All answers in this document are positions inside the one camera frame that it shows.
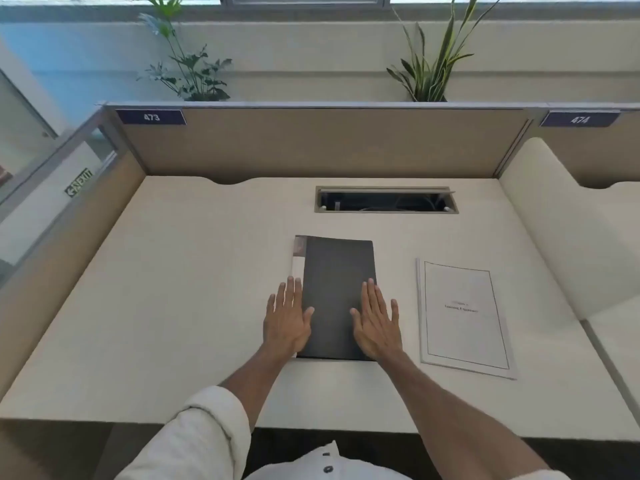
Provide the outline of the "person's left hand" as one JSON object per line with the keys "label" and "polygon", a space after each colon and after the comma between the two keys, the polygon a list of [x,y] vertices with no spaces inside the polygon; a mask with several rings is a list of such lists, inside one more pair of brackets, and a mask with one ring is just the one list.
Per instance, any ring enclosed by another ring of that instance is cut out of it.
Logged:
{"label": "person's left hand", "polygon": [[294,279],[296,284],[295,305],[293,305],[291,309],[285,308],[285,285],[287,281],[281,282],[278,286],[278,290],[275,293],[275,313],[270,319],[264,318],[263,343],[267,341],[290,342],[292,343],[293,348],[296,352],[294,356],[296,356],[306,346],[311,335],[311,330],[300,330],[299,309],[305,309],[302,306],[303,285],[300,278]]}

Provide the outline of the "person's right hand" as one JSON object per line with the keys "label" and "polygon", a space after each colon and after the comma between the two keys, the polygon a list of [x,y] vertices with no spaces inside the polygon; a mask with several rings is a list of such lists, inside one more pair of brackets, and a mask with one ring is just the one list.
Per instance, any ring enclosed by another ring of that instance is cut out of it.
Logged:
{"label": "person's right hand", "polygon": [[368,302],[368,280],[362,283],[360,308],[357,310],[362,316],[364,332],[353,335],[366,357],[382,363],[402,355],[404,350],[400,325],[391,321],[391,305],[387,306],[380,287],[379,290],[381,313],[372,314]]}

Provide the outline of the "black folder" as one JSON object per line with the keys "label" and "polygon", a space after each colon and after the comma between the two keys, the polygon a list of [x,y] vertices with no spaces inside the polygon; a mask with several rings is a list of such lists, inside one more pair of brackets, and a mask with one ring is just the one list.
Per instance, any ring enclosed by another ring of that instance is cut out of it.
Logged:
{"label": "black folder", "polygon": [[303,311],[314,309],[310,337],[296,356],[371,361],[355,341],[350,310],[361,309],[363,282],[376,280],[373,242],[296,235],[291,271],[303,287]]}

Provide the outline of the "person's left forearm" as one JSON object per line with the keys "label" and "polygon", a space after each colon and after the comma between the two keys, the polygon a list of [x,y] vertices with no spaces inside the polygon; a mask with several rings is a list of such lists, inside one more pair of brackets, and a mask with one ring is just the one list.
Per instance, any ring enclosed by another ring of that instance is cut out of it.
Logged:
{"label": "person's left forearm", "polygon": [[246,412],[253,431],[266,399],[284,365],[296,354],[290,342],[264,342],[240,368],[219,383]]}

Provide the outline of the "person's right forearm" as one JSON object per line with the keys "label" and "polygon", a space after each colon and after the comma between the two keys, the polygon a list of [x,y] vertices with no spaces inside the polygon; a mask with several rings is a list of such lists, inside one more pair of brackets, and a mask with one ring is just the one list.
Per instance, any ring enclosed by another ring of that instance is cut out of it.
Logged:
{"label": "person's right forearm", "polygon": [[377,362],[401,396],[442,480],[547,480],[556,475],[523,439],[439,386],[401,349]]}

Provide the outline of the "white paper booklet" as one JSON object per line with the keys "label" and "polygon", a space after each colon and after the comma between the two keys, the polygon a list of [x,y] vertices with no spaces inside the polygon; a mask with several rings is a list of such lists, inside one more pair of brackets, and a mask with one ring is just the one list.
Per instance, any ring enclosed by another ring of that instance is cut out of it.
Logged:
{"label": "white paper booklet", "polygon": [[508,327],[489,270],[416,258],[420,362],[516,380]]}

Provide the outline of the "white shirt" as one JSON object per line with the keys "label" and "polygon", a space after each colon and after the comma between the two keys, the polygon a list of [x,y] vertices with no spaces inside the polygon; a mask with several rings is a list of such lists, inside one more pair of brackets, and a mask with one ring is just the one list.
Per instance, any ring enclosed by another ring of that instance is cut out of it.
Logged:
{"label": "white shirt", "polygon": [[[222,387],[193,395],[115,480],[242,480],[252,434],[240,400]],[[340,455],[336,442],[245,480],[411,480]]]}

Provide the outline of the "beige desk partition panel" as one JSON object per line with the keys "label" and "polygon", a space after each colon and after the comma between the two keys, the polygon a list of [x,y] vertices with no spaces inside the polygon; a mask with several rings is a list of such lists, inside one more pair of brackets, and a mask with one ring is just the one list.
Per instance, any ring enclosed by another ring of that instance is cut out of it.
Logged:
{"label": "beige desk partition panel", "polygon": [[[110,103],[149,175],[235,184],[261,177],[492,178],[521,105]],[[124,125],[117,109],[180,109],[185,126]]]}
{"label": "beige desk partition panel", "polygon": [[[570,174],[585,187],[603,189],[619,182],[640,182],[640,102],[528,103],[527,120],[494,172],[500,177],[523,144],[542,139]],[[607,128],[543,128],[551,110],[620,111]]]}

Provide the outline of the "cream curved desk divider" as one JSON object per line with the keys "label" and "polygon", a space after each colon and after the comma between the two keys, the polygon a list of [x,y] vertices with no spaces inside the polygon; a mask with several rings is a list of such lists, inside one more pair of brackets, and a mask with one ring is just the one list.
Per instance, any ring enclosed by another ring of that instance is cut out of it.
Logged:
{"label": "cream curved desk divider", "polygon": [[499,178],[576,316],[640,319],[640,256],[539,137]]}

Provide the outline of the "dark blue number plate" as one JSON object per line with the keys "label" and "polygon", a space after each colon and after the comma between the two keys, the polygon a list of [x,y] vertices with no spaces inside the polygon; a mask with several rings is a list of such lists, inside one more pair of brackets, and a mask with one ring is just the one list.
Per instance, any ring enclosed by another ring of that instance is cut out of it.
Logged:
{"label": "dark blue number plate", "polygon": [[619,118],[620,111],[551,110],[540,122],[543,128],[607,128]]}
{"label": "dark blue number plate", "polygon": [[124,125],[185,126],[186,119],[180,109],[117,109]]}

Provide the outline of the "green exit sign sticker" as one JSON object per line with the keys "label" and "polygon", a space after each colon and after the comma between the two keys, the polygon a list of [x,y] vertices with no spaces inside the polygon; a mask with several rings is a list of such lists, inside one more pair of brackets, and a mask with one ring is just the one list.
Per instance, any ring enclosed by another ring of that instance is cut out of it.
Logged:
{"label": "green exit sign sticker", "polygon": [[69,198],[73,198],[82,190],[82,188],[92,179],[93,172],[89,168],[84,168],[68,186],[64,192]]}

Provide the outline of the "partition panel with glass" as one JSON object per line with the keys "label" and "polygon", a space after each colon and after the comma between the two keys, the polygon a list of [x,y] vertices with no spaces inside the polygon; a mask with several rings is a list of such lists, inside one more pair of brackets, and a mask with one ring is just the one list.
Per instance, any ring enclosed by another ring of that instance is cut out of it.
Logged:
{"label": "partition panel with glass", "polygon": [[[69,198],[84,168],[93,177]],[[0,189],[0,403],[146,176],[101,104]]]}

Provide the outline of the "long-leaf green potted plant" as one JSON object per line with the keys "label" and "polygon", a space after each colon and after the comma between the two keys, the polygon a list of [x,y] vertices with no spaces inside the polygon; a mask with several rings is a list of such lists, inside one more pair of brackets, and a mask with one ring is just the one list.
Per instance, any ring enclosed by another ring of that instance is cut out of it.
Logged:
{"label": "long-leaf green potted plant", "polygon": [[407,93],[409,100],[414,103],[446,103],[446,88],[451,78],[453,68],[462,59],[473,56],[465,53],[467,40],[476,26],[500,3],[494,1],[478,17],[474,16],[478,0],[468,0],[465,12],[461,18],[456,17],[456,0],[450,1],[450,16],[447,22],[439,50],[433,61],[429,61],[426,55],[426,34],[420,23],[415,23],[418,34],[418,45],[413,43],[409,30],[396,12],[392,9],[398,23],[404,32],[408,59],[401,59],[401,67],[391,65],[386,68],[387,73],[396,82],[400,83]]}

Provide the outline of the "leafy green potted plant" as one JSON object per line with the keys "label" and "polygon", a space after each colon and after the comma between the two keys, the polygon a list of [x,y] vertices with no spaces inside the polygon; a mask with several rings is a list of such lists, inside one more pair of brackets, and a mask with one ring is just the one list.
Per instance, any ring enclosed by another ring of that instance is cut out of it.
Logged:
{"label": "leafy green potted plant", "polygon": [[221,72],[232,64],[231,58],[209,61],[207,46],[196,52],[188,52],[180,42],[178,17],[182,12],[182,0],[134,0],[152,6],[153,13],[140,13],[139,20],[153,35],[164,40],[169,49],[168,58],[175,69],[163,61],[150,64],[138,80],[147,79],[161,83],[185,102],[227,102],[230,95]]}

